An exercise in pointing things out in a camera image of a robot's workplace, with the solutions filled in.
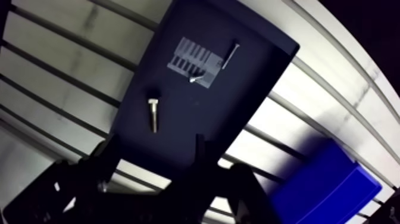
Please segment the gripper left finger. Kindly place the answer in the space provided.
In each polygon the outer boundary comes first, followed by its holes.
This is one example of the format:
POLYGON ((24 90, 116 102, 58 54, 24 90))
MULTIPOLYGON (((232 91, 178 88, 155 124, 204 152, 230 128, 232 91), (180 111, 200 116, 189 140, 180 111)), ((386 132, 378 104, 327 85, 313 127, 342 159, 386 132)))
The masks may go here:
POLYGON ((58 160, 4 209, 8 223, 113 223, 118 210, 107 183, 121 159, 119 140, 100 142, 89 156, 71 164, 58 160))

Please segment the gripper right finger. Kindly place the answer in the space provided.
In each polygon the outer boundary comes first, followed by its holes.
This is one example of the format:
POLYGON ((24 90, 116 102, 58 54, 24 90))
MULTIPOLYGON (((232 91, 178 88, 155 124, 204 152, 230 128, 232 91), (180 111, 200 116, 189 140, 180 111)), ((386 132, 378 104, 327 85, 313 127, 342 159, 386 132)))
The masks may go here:
POLYGON ((161 220, 168 223, 201 223, 215 197, 228 200, 236 223, 272 223, 273 206, 251 167, 217 164, 213 142, 195 138, 195 160, 185 173, 161 193, 161 220))

